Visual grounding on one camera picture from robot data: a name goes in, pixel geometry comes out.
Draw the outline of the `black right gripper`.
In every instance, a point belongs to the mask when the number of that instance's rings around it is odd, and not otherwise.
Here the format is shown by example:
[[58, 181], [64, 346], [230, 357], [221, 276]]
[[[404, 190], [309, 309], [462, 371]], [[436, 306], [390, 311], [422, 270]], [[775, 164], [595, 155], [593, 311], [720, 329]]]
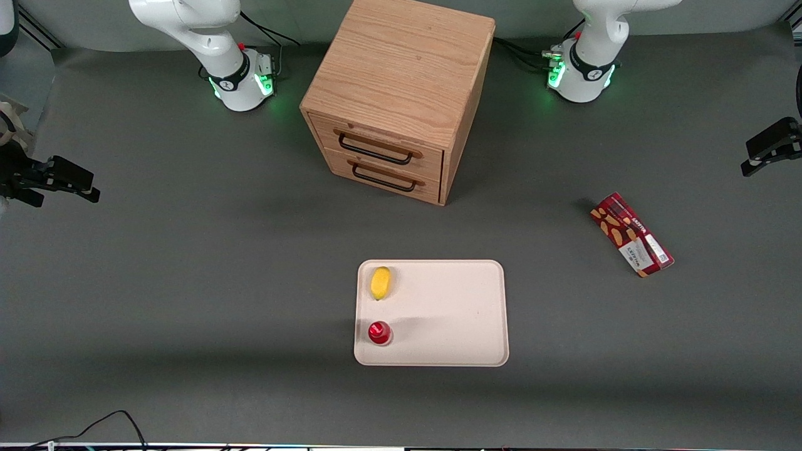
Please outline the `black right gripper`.
[[48, 177], [44, 174], [46, 165], [26, 155], [20, 145], [1, 147], [1, 194], [8, 200], [18, 200], [34, 208], [43, 205], [44, 196], [32, 189], [14, 188], [15, 180], [28, 180], [35, 185], [48, 181], [52, 191], [71, 192], [91, 203], [98, 203], [100, 191], [94, 187], [94, 174], [85, 168], [60, 156], [48, 160]]

